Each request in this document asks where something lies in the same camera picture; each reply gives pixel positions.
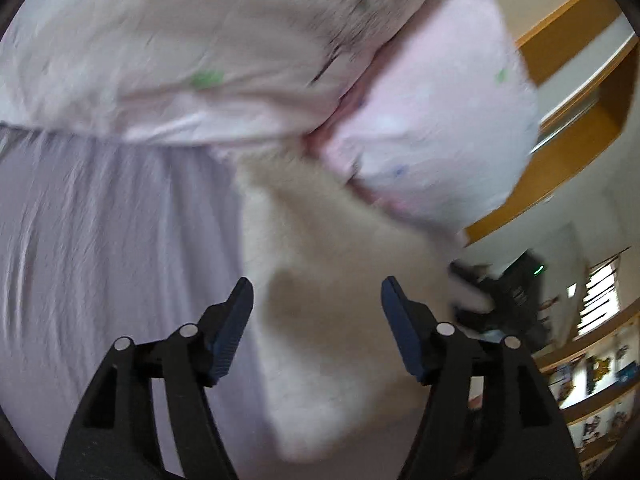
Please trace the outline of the beige cable knit sweater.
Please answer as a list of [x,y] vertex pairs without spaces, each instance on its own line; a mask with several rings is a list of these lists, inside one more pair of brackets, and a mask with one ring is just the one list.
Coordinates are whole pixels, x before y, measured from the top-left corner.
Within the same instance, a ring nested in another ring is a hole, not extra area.
[[406,371],[381,304],[384,278],[439,321],[488,300],[454,278],[461,242],[360,202],[313,162],[240,157],[244,270],[255,287],[250,338],[264,414],[292,466],[398,470],[427,397]]

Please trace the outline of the wooden shelf with toys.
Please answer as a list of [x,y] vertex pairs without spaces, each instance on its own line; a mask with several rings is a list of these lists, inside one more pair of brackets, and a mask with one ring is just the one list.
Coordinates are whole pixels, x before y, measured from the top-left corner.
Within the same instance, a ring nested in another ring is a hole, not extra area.
[[639,404],[639,304],[536,362],[558,402],[582,476],[589,478],[623,439]]

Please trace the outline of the pink floral pillow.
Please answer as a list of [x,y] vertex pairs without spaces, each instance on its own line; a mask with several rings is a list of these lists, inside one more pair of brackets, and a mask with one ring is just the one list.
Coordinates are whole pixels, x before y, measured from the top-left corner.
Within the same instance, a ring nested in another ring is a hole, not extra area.
[[461,231],[503,205],[539,131],[537,92],[496,0],[426,0],[311,138],[396,217]]

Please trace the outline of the lavender bed sheet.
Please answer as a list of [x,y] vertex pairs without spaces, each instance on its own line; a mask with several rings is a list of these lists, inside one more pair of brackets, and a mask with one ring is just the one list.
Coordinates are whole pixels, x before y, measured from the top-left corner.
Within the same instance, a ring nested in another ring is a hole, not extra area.
[[199,148],[1,130],[2,437],[53,474],[111,343],[166,337],[241,274],[238,199]]

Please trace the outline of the wooden framed window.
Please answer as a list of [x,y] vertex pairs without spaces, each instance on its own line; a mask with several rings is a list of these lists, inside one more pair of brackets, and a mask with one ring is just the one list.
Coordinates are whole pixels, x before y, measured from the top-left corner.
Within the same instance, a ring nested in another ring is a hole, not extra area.
[[540,137],[504,205],[466,230],[470,243],[580,174],[620,136],[631,108],[639,40],[615,0],[566,0],[516,44],[539,92]]

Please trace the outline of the white floral pillow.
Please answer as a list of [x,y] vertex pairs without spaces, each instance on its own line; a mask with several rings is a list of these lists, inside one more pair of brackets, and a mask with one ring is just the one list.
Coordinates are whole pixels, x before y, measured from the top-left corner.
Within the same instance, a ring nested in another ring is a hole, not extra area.
[[25,0],[1,40],[1,118],[134,142],[319,127],[426,0]]

